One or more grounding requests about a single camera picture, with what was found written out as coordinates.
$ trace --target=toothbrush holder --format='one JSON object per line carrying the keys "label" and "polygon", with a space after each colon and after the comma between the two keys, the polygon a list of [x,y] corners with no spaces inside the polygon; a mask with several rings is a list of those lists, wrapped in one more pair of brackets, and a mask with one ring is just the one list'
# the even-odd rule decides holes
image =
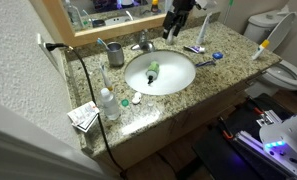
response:
{"label": "toothbrush holder", "polygon": [[113,67],[120,67],[124,65],[124,52],[122,47],[117,42],[111,42],[107,44],[109,50],[107,50],[109,65]]}

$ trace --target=vanity cabinet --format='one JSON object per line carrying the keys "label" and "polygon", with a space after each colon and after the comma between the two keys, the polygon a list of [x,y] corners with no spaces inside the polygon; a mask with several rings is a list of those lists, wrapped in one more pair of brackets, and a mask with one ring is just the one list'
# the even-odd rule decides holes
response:
{"label": "vanity cabinet", "polygon": [[[246,83],[248,81],[249,79],[241,81],[112,148],[116,161],[127,169],[195,128],[220,116],[227,108],[236,105],[237,98],[244,96],[243,91],[249,86]],[[108,153],[99,155],[94,159],[97,162],[108,164],[116,173],[119,172],[111,162]]]}

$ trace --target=toilet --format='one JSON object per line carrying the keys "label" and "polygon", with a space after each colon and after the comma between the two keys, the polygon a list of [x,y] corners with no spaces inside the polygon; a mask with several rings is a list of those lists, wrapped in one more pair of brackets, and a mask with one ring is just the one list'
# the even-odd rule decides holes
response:
{"label": "toilet", "polygon": [[[296,18],[294,12],[278,15],[279,12],[274,10],[251,16],[244,36],[257,44],[268,39],[270,44],[267,49],[274,51],[286,37]],[[278,89],[297,90],[297,67],[285,60],[267,69],[245,92],[251,97],[262,93],[272,96]]]}

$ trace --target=white sink basin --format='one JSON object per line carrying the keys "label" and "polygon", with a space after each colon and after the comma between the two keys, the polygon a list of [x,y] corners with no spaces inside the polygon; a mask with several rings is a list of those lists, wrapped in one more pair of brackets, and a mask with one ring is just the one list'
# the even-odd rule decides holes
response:
{"label": "white sink basin", "polygon": [[119,17],[107,19],[105,20],[105,23],[106,23],[106,26],[110,26],[110,25],[115,25],[115,24],[128,22],[128,21],[131,21],[129,16],[119,16]]}
{"label": "white sink basin", "polygon": [[[159,63],[159,75],[148,85],[146,71],[152,61]],[[187,87],[195,78],[194,64],[173,51],[155,51],[135,58],[125,70],[125,80],[134,90],[149,95],[166,95]]]}

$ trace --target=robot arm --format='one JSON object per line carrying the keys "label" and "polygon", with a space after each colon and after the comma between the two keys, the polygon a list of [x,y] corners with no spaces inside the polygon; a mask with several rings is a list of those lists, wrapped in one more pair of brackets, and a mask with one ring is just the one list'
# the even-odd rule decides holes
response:
{"label": "robot arm", "polygon": [[174,6],[174,12],[168,11],[163,23],[163,38],[167,39],[170,30],[174,26],[176,27],[173,35],[178,35],[180,28],[185,25],[189,12],[194,6],[196,6],[199,10],[205,10],[207,8],[214,7],[216,4],[217,3],[214,0],[174,0],[172,3],[172,5]]}

